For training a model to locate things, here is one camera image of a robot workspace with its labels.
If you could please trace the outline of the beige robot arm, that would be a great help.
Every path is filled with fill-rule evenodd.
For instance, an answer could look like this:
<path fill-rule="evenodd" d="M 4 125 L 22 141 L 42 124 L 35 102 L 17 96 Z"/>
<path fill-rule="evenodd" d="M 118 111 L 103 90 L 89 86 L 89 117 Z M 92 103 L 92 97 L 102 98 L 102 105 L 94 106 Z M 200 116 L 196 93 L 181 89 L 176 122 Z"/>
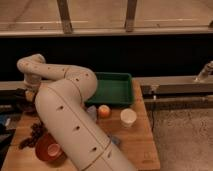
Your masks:
<path fill-rule="evenodd" d="M 19 59 L 17 68 L 37 92 L 39 117 L 78 171 L 137 171 L 83 109 L 98 85 L 92 70 L 48 64 L 40 54 Z"/>

